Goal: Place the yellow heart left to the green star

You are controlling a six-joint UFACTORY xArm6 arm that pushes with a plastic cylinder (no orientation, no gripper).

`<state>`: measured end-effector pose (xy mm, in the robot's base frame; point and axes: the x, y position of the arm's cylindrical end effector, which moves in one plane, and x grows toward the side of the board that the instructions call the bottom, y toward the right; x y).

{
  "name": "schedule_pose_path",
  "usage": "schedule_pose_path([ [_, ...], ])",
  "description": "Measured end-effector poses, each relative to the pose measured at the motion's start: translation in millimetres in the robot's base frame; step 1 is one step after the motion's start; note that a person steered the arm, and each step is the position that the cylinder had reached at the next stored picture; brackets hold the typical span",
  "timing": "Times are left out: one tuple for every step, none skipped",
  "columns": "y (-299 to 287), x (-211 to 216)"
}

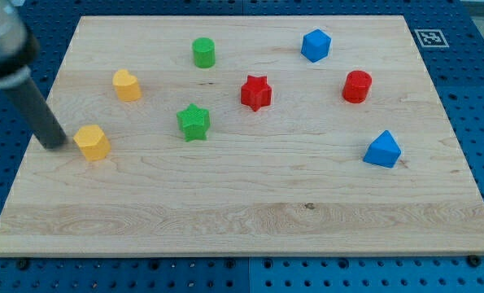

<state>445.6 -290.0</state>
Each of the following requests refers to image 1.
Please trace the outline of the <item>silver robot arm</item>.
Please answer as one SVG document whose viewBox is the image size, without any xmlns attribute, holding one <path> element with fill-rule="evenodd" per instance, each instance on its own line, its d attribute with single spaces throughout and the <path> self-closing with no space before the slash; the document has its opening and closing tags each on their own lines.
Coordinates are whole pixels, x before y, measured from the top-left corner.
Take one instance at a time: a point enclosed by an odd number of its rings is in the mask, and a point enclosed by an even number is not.
<svg viewBox="0 0 484 293">
<path fill-rule="evenodd" d="M 0 90 L 47 150 L 67 139 L 61 124 L 33 81 L 29 64 L 39 53 L 38 40 L 12 2 L 0 0 Z"/>
</svg>

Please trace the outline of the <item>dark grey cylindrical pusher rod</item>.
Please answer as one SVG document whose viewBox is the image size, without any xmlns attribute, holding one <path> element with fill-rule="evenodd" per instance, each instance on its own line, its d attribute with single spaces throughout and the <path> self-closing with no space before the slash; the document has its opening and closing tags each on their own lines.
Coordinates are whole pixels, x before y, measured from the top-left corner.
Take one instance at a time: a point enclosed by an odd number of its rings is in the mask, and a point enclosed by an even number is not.
<svg viewBox="0 0 484 293">
<path fill-rule="evenodd" d="M 0 90 L 23 117 L 39 143 L 47 150 L 54 150 L 66 142 L 67 136 L 37 88 L 31 72 L 28 66 L 24 66 L 1 77 Z"/>
</svg>

